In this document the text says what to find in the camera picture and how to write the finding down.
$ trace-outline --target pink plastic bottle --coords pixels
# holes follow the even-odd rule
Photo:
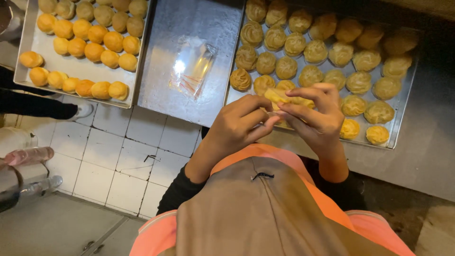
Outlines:
[[[54,157],[54,150],[51,147],[18,149],[6,154],[5,164],[10,166],[17,166],[30,162],[49,160],[52,157]]]

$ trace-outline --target metal baking tray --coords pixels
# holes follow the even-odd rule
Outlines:
[[[311,7],[306,7],[306,6],[302,6],[302,5],[288,5],[288,19],[289,19],[289,16],[295,11],[295,10],[298,10],[298,9],[301,9],[301,8],[304,8],[308,13],[311,13],[313,15],[313,19],[321,14],[324,14],[324,13],[327,13],[326,11],[321,11],[321,10],[315,10]],[[346,16],[344,15],[339,15],[337,14],[337,18],[338,20],[344,18]],[[368,20],[362,20],[362,19],[358,19],[356,18],[358,21],[360,21],[361,23],[363,24],[366,24],[366,23],[373,23],[371,21],[368,21]],[[239,31],[238,31],[238,36],[237,36],[237,47],[236,47],[236,52],[237,52],[237,49],[242,45],[242,42],[240,41],[240,30],[241,28],[243,27],[243,24],[245,24],[246,22],[248,22],[246,16],[245,16],[245,11],[243,12],[243,17],[242,17],[242,24],[239,28]],[[380,22],[376,22],[376,23],[379,23],[379,24],[382,24],[384,26],[384,29],[385,29],[385,36],[387,36],[388,32],[392,29],[392,26],[391,25],[388,25],[388,24],[384,24],[384,23],[380,23]],[[263,32],[264,32],[264,35],[265,35],[265,32],[268,30],[268,27],[265,25],[264,22],[261,23],[262,25],[262,28],[263,28]],[[286,28],[284,28],[284,31],[286,33],[286,35],[289,35],[291,32],[289,31],[288,27],[286,26]],[[309,34],[308,34],[308,31],[305,32],[305,34],[303,35],[307,41],[307,43],[309,41],[311,41],[310,37],[309,37]],[[336,39],[334,38],[334,36],[331,36],[329,39],[325,40],[324,41],[326,43],[326,46],[327,46],[327,49],[330,50],[330,48],[332,47],[333,43],[336,42]],[[409,93],[410,93],[410,90],[411,90],[411,86],[412,86],[412,81],[414,79],[414,74],[415,74],[415,71],[417,69],[417,63],[419,61],[419,49],[420,47],[417,46],[413,51],[412,51],[412,56],[413,56],[413,63],[412,63],[412,66],[408,69],[408,72],[406,74],[406,76],[401,80],[402,82],[402,89],[400,91],[400,93],[393,97],[392,99],[386,101],[388,104],[390,104],[391,107],[394,108],[395,110],[395,117],[392,121],[382,125],[382,124],[377,124],[377,125],[382,125],[384,127],[387,128],[387,130],[389,131],[390,133],[390,138],[387,142],[385,142],[384,144],[382,145],[372,145],[365,137],[365,134],[366,134],[366,130],[368,127],[371,127],[371,126],[374,126],[370,123],[368,123],[365,118],[363,117],[363,115],[359,115],[357,117],[354,117],[354,118],[351,118],[351,117],[347,117],[347,118],[350,118],[350,119],[354,119],[355,121],[357,121],[360,125],[360,132],[359,132],[359,135],[357,136],[357,138],[355,139],[340,139],[342,141],[347,141],[347,142],[350,142],[350,143],[355,143],[355,144],[361,144],[361,145],[366,145],[366,146],[371,146],[371,147],[375,147],[375,148],[385,148],[385,149],[394,149],[395,146],[396,146],[396,143],[397,143],[397,138],[398,138],[398,133],[399,133],[399,129],[400,129],[400,125],[401,125],[401,121],[402,121],[402,118],[403,118],[403,114],[404,114],[404,109],[406,108],[406,103],[408,101],[408,97],[409,97]],[[267,50],[264,45],[263,45],[263,41],[262,43],[256,47],[256,53],[258,54],[261,54],[265,51],[269,51]],[[354,53],[356,53],[358,51],[358,49],[356,47],[354,47]],[[273,53],[278,61],[279,58],[285,56],[284,54],[284,51],[282,49],[279,49],[278,51],[269,51],[271,53]],[[381,53],[381,56],[383,57],[383,60],[381,61],[381,64],[379,64],[379,66],[377,66],[373,71],[370,72],[371,74],[371,83],[374,84],[379,78],[381,78],[381,67],[385,61],[385,58],[384,58],[384,54]],[[293,59],[295,59],[298,63],[298,68],[297,68],[297,74],[294,78],[291,79],[292,82],[294,82],[294,84],[299,87],[299,84],[298,84],[298,76],[300,74],[300,72],[302,71],[303,67],[307,65],[307,63],[305,62],[305,59],[303,57],[303,54],[298,56],[298,57],[293,57]],[[343,68],[338,68],[338,67],[335,67],[328,59],[323,63],[321,64],[320,66],[318,66],[318,68],[325,74],[327,71],[331,70],[331,69],[339,69],[341,70],[341,72],[343,72],[343,74],[348,77],[350,74],[354,73],[355,72],[355,68],[354,68],[354,65],[352,64],[352,61],[350,63],[348,63],[345,67]],[[236,70],[237,69],[237,66],[235,65],[235,53],[233,55],[233,61],[232,61],[232,71]],[[252,81],[254,81],[256,78],[258,78],[260,76],[260,74],[256,71],[256,70],[253,70],[253,71],[250,71],[249,74],[251,75],[251,78],[252,78]],[[271,77],[274,78],[275,80],[275,83],[278,83],[280,81],[280,79],[276,76],[276,73],[275,71],[270,74]],[[344,87],[340,92],[340,97],[341,98],[344,98],[346,97],[347,95],[351,94],[347,89],[346,87]],[[251,85],[251,88],[246,91],[246,92],[239,92],[235,89],[233,89],[231,86],[230,86],[230,83],[228,82],[227,83],[227,89],[226,89],[226,95],[224,97],[224,105],[227,105],[233,101],[236,101],[237,99],[241,98],[242,96],[246,95],[246,94],[255,94],[254,90],[253,90],[253,85]],[[371,102],[371,101],[375,101],[377,100],[377,98],[373,95],[373,93],[371,92],[371,90],[369,90],[367,93],[365,93],[364,95],[359,95],[361,96],[363,99],[365,99],[366,101],[368,102]],[[288,127],[283,127],[283,126],[279,126],[279,125],[275,125],[275,127],[277,128],[281,128],[281,129],[287,129],[287,130],[292,130],[292,128],[288,128]]]
[[[152,4],[153,0],[147,1],[148,3],[148,10],[147,16],[145,17],[145,27],[144,32],[142,34],[141,39],[141,49],[139,51],[139,55],[137,56],[137,69],[136,72],[129,72],[123,70],[122,68],[118,67],[116,69],[111,69],[105,66],[103,63],[93,63],[89,61],[86,57],[82,59],[78,59],[73,56],[62,56],[57,54],[54,51],[53,40],[56,37],[55,35],[47,35],[46,33],[40,31],[38,26],[36,25],[36,20],[38,16],[42,14],[41,10],[38,8],[38,1],[30,0],[27,4],[27,10],[25,12],[25,20],[24,20],[24,29],[22,30],[22,38],[20,41],[19,46],[19,56],[21,53],[26,51],[35,51],[41,54],[44,58],[44,65],[43,68],[49,71],[62,71],[66,73],[69,77],[77,77],[79,79],[88,79],[93,82],[115,82],[121,81],[129,86],[129,93],[128,97],[124,101],[120,101],[117,99],[111,100],[100,100],[100,99],[91,99],[88,100],[100,102],[104,104],[109,104],[113,106],[118,106],[121,108],[131,108],[133,98],[135,95],[136,86],[140,83],[139,72],[142,70],[142,55],[145,49],[146,36],[147,36],[147,27],[149,24],[149,20],[151,18],[152,12]],[[77,16],[75,15],[71,22],[75,22],[77,20]],[[98,22],[93,20],[92,25],[97,25]],[[114,31],[112,26],[107,28],[109,31]],[[128,36],[127,32],[122,33],[122,35]],[[77,94],[69,94],[63,90],[54,89],[50,86],[42,86],[36,87],[33,85],[29,78],[30,69],[23,66],[19,61],[16,63],[16,71],[14,74],[13,81],[16,84],[34,87],[38,89],[42,89],[45,91],[56,92],[61,94],[66,94],[74,97],[79,97]]]

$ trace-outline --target cabinet handle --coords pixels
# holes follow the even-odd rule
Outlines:
[[[103,248],[103,247],[104,247],[104,245],[98,246],[98,248],[96,248],[96,249],[93,251],[93,254],[97,254],[98,252],[100,252],[100,251],[101,251],[101,248]]]
[[[95,243],[95,241],[88,242],[87,245],[84,247],[84,249],[82,249],[82,251],[88,250],[88,248],[90,248],[90,246],[93,245],[94,243]]]

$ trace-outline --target golden brown pastry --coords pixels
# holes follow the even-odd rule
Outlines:
[[[101,62],[114,69],[118,68],[118,59],[120,58],[120,55],[118,55],[116,52],[113,52],[111,50],[105,50],[101,54]]]
[[[299,33],[304,33],[311,25],[313,16],[304,9],[297,10],[291,14],[289,18],[289,30]]]
[[[352,73],[346,79],[346,88],[353,94],[366,93],[371,88],[371,75],[365,71]]]
[[[107,5],[100,5],[95,8],[93,15],[98,24],[109,27],[112,25],[112,17],[114,16],[114,10]]]
[[[68,44],[70,42],[66,38],[56,37],[54,39],[54,50],[57,54],[67,55],[68,54]]]
[[[107,49],[115,52],[123,50],[123,36],[119,32],[110,31],[104,35],[104,45]]]
[[[127,36],[123,39],[123,49],[126,53],[137,55],[141,49],[141,40],[134,36]]]
[[[85,47],[84,54],[91,62],[101,61],[101,54],[105,51],[104,47],[97,43],[89,43]]]
[[[389,55],[401,55],[411,51],[419,43],[419,36],[412,30],[400,29],[385,39],[384,50]]]
[[[258,61],[256,62],[256,71],[261,75],[271,74],[275,70],[275,63],[277,59],[271,52],[263,52],[259,54]]]
[[[408,68],[412,64],[412,57],[408,54],[396,55],[388,57],[382,66],[382,75],[401,79],[406,76]]]
[[[298,83],[301,87],[311,87],[317,82],[324,79],[324,74],[314,65],[306,65],[298,77]]]
[[[27,68],[39,67],[43,61],[41,54],[34,51],[26,51],[19,56],[19,62]]]
[[[357,95],[348,95],[341,102],[341,112],[347,117],[356,117],[367,108],[367,101]]]
[[[312,40],[326,40],[335,33],[337,28],[337,16],[334,13],[327,13],[317,17],[310,27]]]
[[[325,46],[325,43],[322,40],[310,41],[307,44],[307,47],[305,47],[305,50],[303,51],[305,60],[308,63],[314,64],[318,64],[325,61],[328,54],[329,52],[327,51],[327,47]]]
[[[63,19],[71,20],[74,17],[75,7],[70,0],[60,0],[56,6],[56,13]]]
[[[35,86],[44,86],[47,84],[47,76],[49,71],[42,67],[34,67],[30,69],[29,77]]]
[[[97,82],[91,86],[91,94],[94,98],[108,100],[111,98],[109,96],[109,82]]]
[[[87,43],[81,38],[75,38],[68,43],[68,52],[74,57],[84,56],[84,50]]]
[[[365,119],[370,124],[387,123],[392,121],[395,116],[395,110],[384,101],[373,101],[368,103],[364,112]]]
[[[284,56],[277,61],[276,73],[279,79],[288,80],[297,74],[297,61]]]
[[[129,7],[131,15],[135,17],[145,18],[147,14],[147,1],[134,0],[130,3]]]
[[[372,92],[376,98],[386,101],[398,95],[401,91],[401,82],[391,77],[382,77],[374,83]]]
[[[362,34],[357,38],[357,45],[366,50],[378,48],[379,41],[384,36],[384,30],[378,24],[366,26]]]
[[[87,80],[87,79],[81,80],[76,85],[77,95],[79,95],[83,98],[93,98],[93,95],[91,94],[91,87],[93,84],[95,84],[95,83],[90,80]]]
[[[232,71],[229,77],[231,87],[237,91],[245,91],[251,86],[251,76],[243,68]]]
[[[128,90],[129,90],[129,87],[126,84],[117,81],[117,82],[113,82],[111,84],[111,86],[109,86],[108,93],[109,93],[109,96],[111,96],[112,98],[122,101],[127,98]]]
[[[292,102],[292,104],[306,106],[310,109],[313,109],[316,107],[316,105],[314,104],[314,101],[309,100],[309,99],[304,99],[302,97],[292,97],[291,102]]]
[[[62,89],[63,82],[68,79],[68,76],[61,71],[52,71],[47,76],[49,86],[55,89]]]
[[[355,70],[369,72],[381,63],[381,54],[375,50],[363,50],[352,58]]]
[[[354,47],[343,42],[336,42],[329,51],[330,61],[337,67],[344,67],[352,59]]]
[[[264,46],[270,51],[276,51],[286,42],[286,33],[279,25],[275,25],[265,32]]]
[[[389,140],[389,131],[383,126],[372,126],[367,129],[367,140],[373,145],[381,145]]]
[[[235,65],[246,71],[256,68],[258,56],[253,46],[240,46],[235,54]]]
[[[131,0],[112,0],[112,6],[118,12],[126,12],[129,10],[128,6],[130,5]]]
[[[278,90],[292,90],[295,88],[295,84],[291,80],[281,80],[277,84]]]
[[[118,65],[126,71],[135,72],[137,67],[137,58],[136,56],[124,53],[118,58]]]
[[[284,53],[288,56],[295,57],[302,53],[307,45],[307,41],[300,32],[294,32],[286,38],[284,43]]]
[[[56,13],[57,0],[38,0],[38,7],[42,12],[54,15]]]
[[[112,28],[119,32],[122,33],[126,29],[126,22],[128,21],[128,14],[123,11],[119,11],[114,16],[112,17]]]
[[[54,33],[54,24],[57,21],[57,18],[52,14],[43,13],[38,17],[36,25],[44,33],[51,35]]]
[[[342,19],[337,25],[335,37],[339,42],[351,43],[362,34],[364,26],[351,18]]]
[[[87,20],[76,20],[73,25],[74,36],[82,40],[88,40],[88,31],[91,28],[91,23]]]
[[[273,103],[284,102],[289,103],[291,102],[291,98],[286,96],[285,90],[279,90],[276,88],[268,88],[265,93],[264,97],[269,99]]]
[[[264,37],[264,32],[259,23],[255,21],[247,22],[240,31],[240,41],[243,45],[256,47]]]
[[[96,0],[98,5],[112,6],[112,0]]]
[[[87,21],[93,20],[95,8],[90,2],[83,1],[76,6],[76,16],[77,18],[84,19]]]
[[[70,39],[73,37],[73,23],[69,20],[57,20],[54,24],[54,33],[57,37]]]
[[[267,13],[267,5],[265,0],[248,0],[245,8],[247,19],[255,22],[264,20]]]
[[[79,78],[70,77],[70,78],[66,79],[65,81],[63,81],[62,90],[67,93],[74,94],[74,93],[76,93],[76,85],[79,84],[80,82],[81,81]]]
[[[141,17],[129,17],[126,30],[131,36],[141,37],[144,33],[145,22]]]
[[[346,77],[340,70],[332,69],[325,73],[324,79],[322,81],[334,84],[338,91],[341,91],[341,89],[343,89],[344,85],[346,84]]]
[[[354,139],[360,132],[360,125],[352,119],[344,119],[340,130],[340,138]]]
[[[268,27],[272,27],[273,25],[283,26],[286,24],[287,14],[288,4],[284,0],[272,0],[265,16],[265,24]]]
[[[260,76],[253,82],[253,90],[259,96],[264,96],[269,88],[275,88],[275,80],[269,75]]]
[[[103,43],[104,36],[108,33],[106,27],[101,25],[94,25],[88,30],[88,40],[93,43],[101,44]]]

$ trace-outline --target finger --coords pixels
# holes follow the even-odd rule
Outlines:
[[[321,113],[327,113],[330,108],[333,108],[331,99],[325,95],[321,89],[309,88],[295,88],[286,92],[289,97],[302,97],[314,101],[314,104]]]
[[[289,114],[284,113],[281,117],[294,129],[299,135],[305,139],[311,134],[311,127],[305,124],[301,119]]]
[[[246,138],[246,142],[248,144],[251,144],[255,141],[257,141],[258,139],[266,136],[266,135],[269,135],[272,131],[273,131],[273,126],[278,122],[280,121],[280,117],[279,116],[274,116],[274,117],[270,117],[269,119],[267,119],[267,121],[264,122],[263,125],[260,125],[260,126],[257,126],[255,128],[253,128],[247,135],[247,138]]]
[[[256,109],[248,115],[240,118],[240,123],[246,128],[246,131],[249,131],[259,123],[265,123],[268,118],[269,117],[265,111],[262,109]]]
[[[334,84],[319,82],[312,85],[313,88],[321,89],[338,106],[340,94]]]
[[[324,115],[307,106],[294,105],[290,103],[279,102],[278,107],[298,118],[305,120],[311,127],[319,128],[323,125]]]
[[[243,96],[240,100],[235,110],[239,117],[244,117],[259,108],[265,108],[269,112],[273,111],[272,102],[266,97],[249,94]]]

